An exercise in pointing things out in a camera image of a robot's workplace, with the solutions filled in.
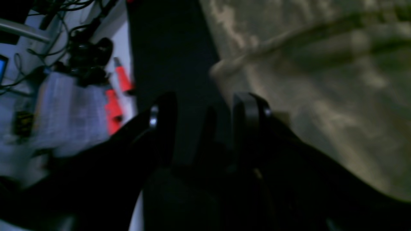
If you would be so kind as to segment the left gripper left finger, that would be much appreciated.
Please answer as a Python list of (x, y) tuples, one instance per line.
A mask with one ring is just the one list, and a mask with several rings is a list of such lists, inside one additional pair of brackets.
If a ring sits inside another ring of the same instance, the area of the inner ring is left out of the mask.
[(165, 93), (31, 187), (1, 186), (1, 220), (32, 231), (127, 231), (145, 182), (171, 164), (177, 116), (176, 94)]

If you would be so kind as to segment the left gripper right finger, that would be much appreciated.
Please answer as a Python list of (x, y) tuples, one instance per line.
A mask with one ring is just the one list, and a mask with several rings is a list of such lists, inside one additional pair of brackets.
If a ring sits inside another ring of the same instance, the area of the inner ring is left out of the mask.
[(410, 203), (378, 192), (298, 138), (258, 95), (238, 92), (232, 134), (256, 227), (278, 231), (409, 231)]

